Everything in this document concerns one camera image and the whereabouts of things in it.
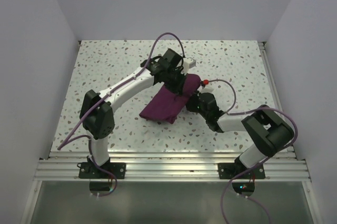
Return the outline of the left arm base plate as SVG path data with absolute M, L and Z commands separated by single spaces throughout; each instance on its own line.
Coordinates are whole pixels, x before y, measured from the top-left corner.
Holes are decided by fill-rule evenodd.
M 113 174 L 116 179 L 124 179 L 126 173 L 126 163 L 124 162 L 107 162 L 98 169 L 92 162 L 80 162 L 78 177 L 80 179 L 107 179 Z

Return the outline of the purple cloth mat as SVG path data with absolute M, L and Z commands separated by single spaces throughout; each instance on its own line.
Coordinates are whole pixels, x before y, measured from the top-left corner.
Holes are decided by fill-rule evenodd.
M 199 75 L 187 74 L 182 95 L 174 94 L 165 86 L 162 86 L 149 104 L 140 112 L 139 116 L 150 121 L 173 124 L 178 114 L 200 85 L 201 79 Z

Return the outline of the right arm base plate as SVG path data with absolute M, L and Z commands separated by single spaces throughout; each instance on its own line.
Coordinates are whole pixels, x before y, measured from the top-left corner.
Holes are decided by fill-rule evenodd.
M 263 165 L 254 169 L 248 169 L 243 165 L 229 162 L 221 162 L 217 164 L 217 171 L 220 179 L 232 179 L 240 173 L 244 173 L 239 179 L 265 179 L 265 171 Z

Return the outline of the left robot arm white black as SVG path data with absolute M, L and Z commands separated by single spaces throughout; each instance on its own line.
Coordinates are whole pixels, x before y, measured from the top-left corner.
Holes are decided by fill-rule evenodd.
M 140 67 L 105 90 L 88 91 L 83 100 L 80 123 L 91 137 L 91 172 L 97 178 L 108 175 L 108 136 L 115 127 L 115 112 L 141 91 L 162 83 L 173 98 L 183 96 L 186 73 L 184 57 L 168 49 L 164 55 L 144 60 Z

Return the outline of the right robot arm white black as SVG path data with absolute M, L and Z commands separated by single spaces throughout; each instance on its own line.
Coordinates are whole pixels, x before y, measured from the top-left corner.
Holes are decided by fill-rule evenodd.
M 219 109 L 213 94 L 196 93 L 186 108 L 200 114 L 211 131 L 248 133 L 253 144 L 235 159 L 232 166 L 233 172 L 241 178 L 248 177 L 257 164 L 273 157 L 295 139 L 295 127 L 280 117 L 279 110 L 267 105 L 241 113 L 224 112 Z

